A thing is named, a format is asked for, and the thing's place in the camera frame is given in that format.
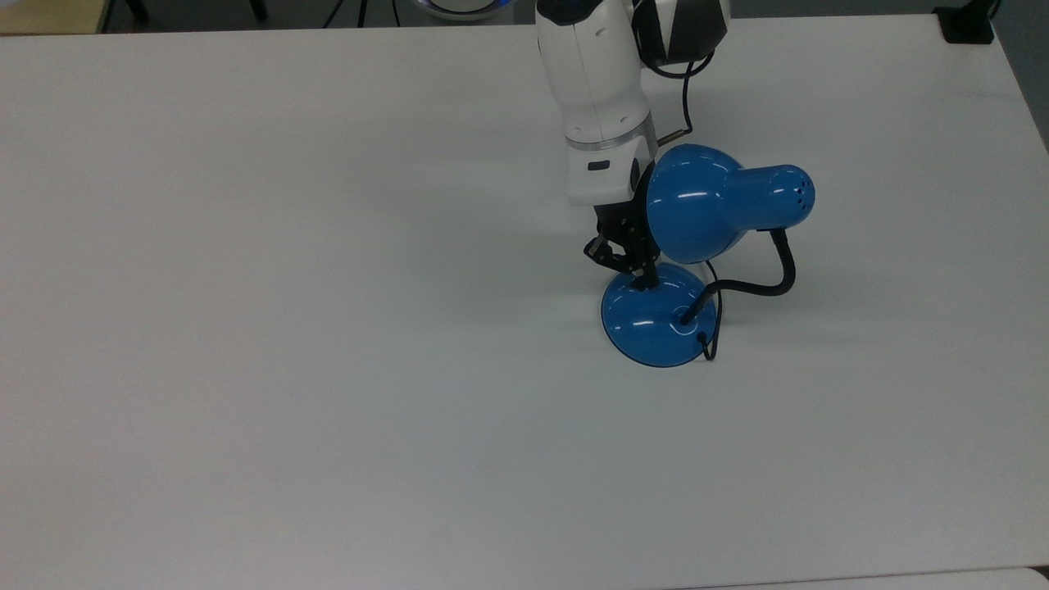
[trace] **white table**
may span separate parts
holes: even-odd
[[[4,590],[1049,562],[1049,157],[998,45],[733,23],[693,141],[817,205],[675,370],[600,328],[530,27],[0,39],[0,80]]]

